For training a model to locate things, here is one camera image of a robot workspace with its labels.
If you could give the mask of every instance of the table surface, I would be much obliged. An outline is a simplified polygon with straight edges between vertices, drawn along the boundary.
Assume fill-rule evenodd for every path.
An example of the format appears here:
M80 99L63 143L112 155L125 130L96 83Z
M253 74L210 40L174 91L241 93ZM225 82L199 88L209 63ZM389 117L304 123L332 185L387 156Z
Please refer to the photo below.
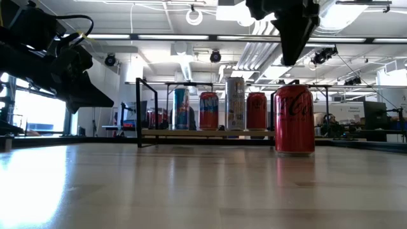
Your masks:
M0 154L0 228L404 228L407 156L77 144Z

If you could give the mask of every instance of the red can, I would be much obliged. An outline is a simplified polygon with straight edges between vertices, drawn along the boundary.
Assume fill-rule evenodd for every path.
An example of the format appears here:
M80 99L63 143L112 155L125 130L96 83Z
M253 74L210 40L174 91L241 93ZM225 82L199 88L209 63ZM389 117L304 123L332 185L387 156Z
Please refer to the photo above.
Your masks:
M199 97L199 128L217 130L219 121L219 98L215 92L202 92Z
M263 92L252 92L247 98L248 130L267 129L267 98Z
M315 151L314 107L306 85L280 87L274 97L275 149L279 153Z

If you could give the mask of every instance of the person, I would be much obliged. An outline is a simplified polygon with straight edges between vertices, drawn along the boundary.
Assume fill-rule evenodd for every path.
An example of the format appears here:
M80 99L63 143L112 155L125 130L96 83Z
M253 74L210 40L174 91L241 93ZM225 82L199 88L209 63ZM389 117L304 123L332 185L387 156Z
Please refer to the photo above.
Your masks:
M344 128L339 125L333 114L329 114L329 124L326 122L326 114L324 116L324 124L321 127L321 134L327 135L328 137L341 137Z
M170 125L172 124L172 110L170 112L169 123ZM195 122L195 112L191 107L190 107L190 130L197 130L197 124Z

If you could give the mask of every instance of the cable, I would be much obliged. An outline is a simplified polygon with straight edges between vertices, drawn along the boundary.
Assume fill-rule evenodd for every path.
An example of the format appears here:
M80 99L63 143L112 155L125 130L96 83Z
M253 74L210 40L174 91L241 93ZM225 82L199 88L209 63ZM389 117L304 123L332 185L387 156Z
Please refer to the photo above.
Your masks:
M93 30L93 26L94 26L94 22L93 20L86 15L69 15L69 16L53 16L55 19L59 19L59 20L64 20L64 19L77 19L77 18L84 18L84 19L88 19L90 21L90 27L88 29L88 31L85 33L85 37L87 37ZM78 45L79 43L81 43L84 40L84 35L82 35L82 37L75 42L75 44L73 44L74 46Z
M207 10L200 10L200 11L202 11L202 12L204 12L204 13L207 13L207 14L209 14L209 15L214 15L214 16L216 16L215 13L209 13Z
M342 57L339 55L339 54L336 54L342 61L343 61L343 63L345 63L346 64L346 66L348 66L348 68L357 76L358 74L342 59ZM391 103L388 99L386 99L384 96L382 96L378 91L376 91L372 86L370 86L366 81L364 81L361 77L359 77L360 79L361 79L361 81L363 82L363 83L365 83L367 86L368 86L368 88L370 88L370 89L372 89L374 92L376 92L376 94L378 94L378 95L380 95L380 97L381 98L383 98L384 100L386 100L389 104L391 104L392 106L394 106L394 108L396 108L397 109L397 107L393 104L393 103Z
M399 10L390 10L390 13L401 13L407 14L407 11L399 11ZM363 13L383 13L383 10L365 10Z
M93 45L92 45L92 42L91 41L86 41L86 42L88 42L88 44L90 45L90 47L92 48L92 50L95 52L95 55L97 55L97 52L96 52L96 50L95 50L95 48L93 47Z
M158 9L158 8L146 6L146 5L143 5L143 4L135 4L135 5L136 6L142 6L142 7L145 7L147 9L151 9L151 10L158 10L158 11L188 11L188 10L190 10L190 8L188 8L188 9L178 9L178 10L164 10L164 9Z
M135 6L135 4L132 5L131 9L130 9L130 33L133 34L133 7Z

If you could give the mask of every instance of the ceiling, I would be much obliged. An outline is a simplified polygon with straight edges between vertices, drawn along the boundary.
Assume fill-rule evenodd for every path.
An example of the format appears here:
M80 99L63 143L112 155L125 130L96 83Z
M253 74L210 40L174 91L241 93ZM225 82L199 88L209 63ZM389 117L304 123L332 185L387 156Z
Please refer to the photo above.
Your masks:
M334 0L321 1L325 6ZM75 0L55 1L40 0L40 8L48 13L58 15L86 14L95 21L94 33L130 33L131 4L105 4L96 2L80 2ZM217 0L206 1L206 6L195 6L196 9L216 11ZM393 0L392 10L407 13L407 1ZM148 5L158 10L144 6L134 6L132 9L133 33L137 34L251 34L254 26L242 27L234 21L219 21L216 16L203 13L203 21L199 25L190 25L186 21L186 11L164 11L163 4ZM168 4L168 10L187 10L190 7ZM375 37L407 37L407 14L372 12L382 10L383 6L369 7L353 23L340 31L337 36L375 36ZM86 20L67 20L67 29L85 31L88 28ZM170 61L170 47L172 41L99 41L95 46L135 46L145 56L148 66L144 74L149 78L171 76L180 71L179 64ZM191 63L191 70L199 72L218 73L221 64L236 64L245 50L246 43L220 42L190 42L194 48L195 61ZM217 49L222 54L221 64L211 64L209 56ZM367 83L375 83L376 70L395 58L407 57L406 45L338 45L339 57L332 58L323 66L313 71L309 66L310 59L305 58L287 73L290 79L299 78L302 83L335 83L338 78L346 78L352 70L360 71L361 77ZM103 52L94 55L104 56ZM130 60L130 53L118 53L117 57L126 62Z

